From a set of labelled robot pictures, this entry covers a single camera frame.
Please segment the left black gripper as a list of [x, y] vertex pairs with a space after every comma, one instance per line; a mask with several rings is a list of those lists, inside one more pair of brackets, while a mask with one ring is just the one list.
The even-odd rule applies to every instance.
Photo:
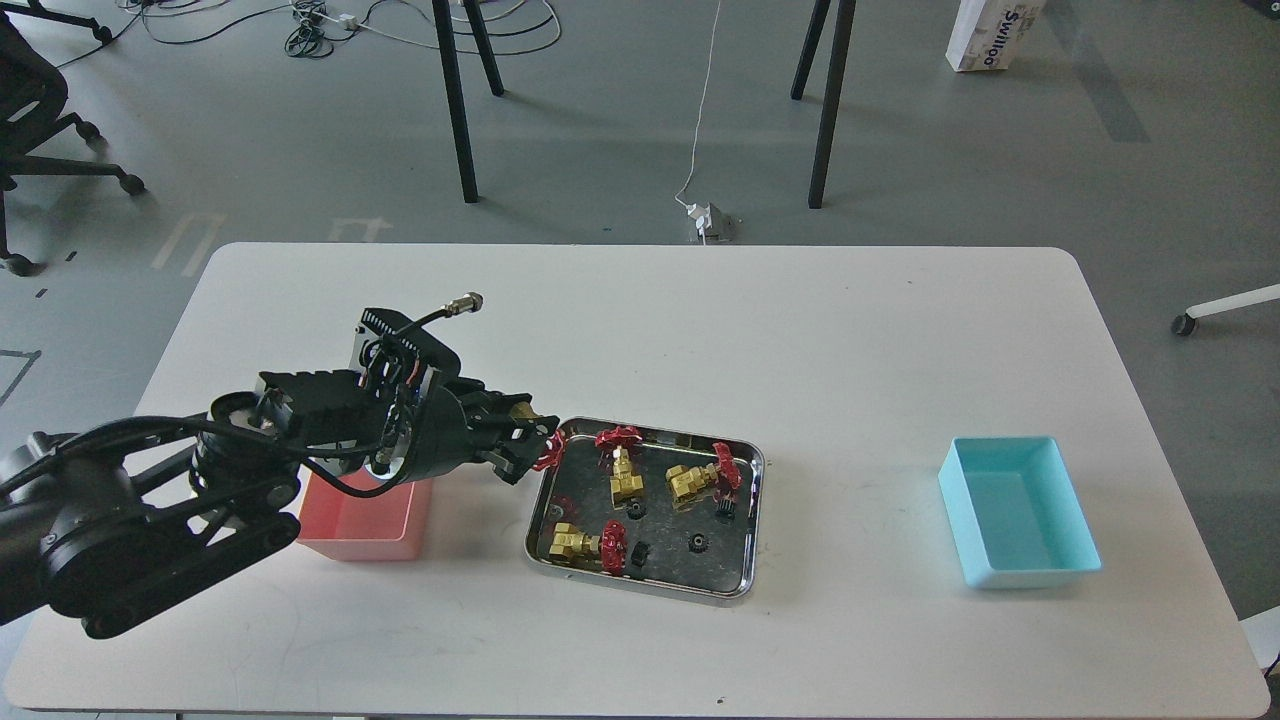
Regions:
[[509, 486], [545, 452], [544, 439], [521, 439], [521, 424], [556, 430], [561, 419], [536, 411], [531, 396], [504, 395], [461, 374], [456, 351], [426, 327], [463, 315], [439, 307], [412, 319], [366, 307], [356, 327], [360, 386], [389, 404], [381, 437], [364, 465], [383, 480], [442, 477], [463, 464], [489, 464]]

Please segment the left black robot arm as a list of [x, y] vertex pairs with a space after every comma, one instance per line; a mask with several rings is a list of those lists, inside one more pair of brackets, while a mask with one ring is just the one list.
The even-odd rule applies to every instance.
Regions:
[[3, 459], [3, 620], [49, 607], [108, 639], [288, 547], [300, 470], [355, 498], [489, 464], [516, 484], [559, 419], [489, 389], [428, 332], [476, 313], [367, 307], [349, 365], [262, 372], [207, 413], [35, 432]]

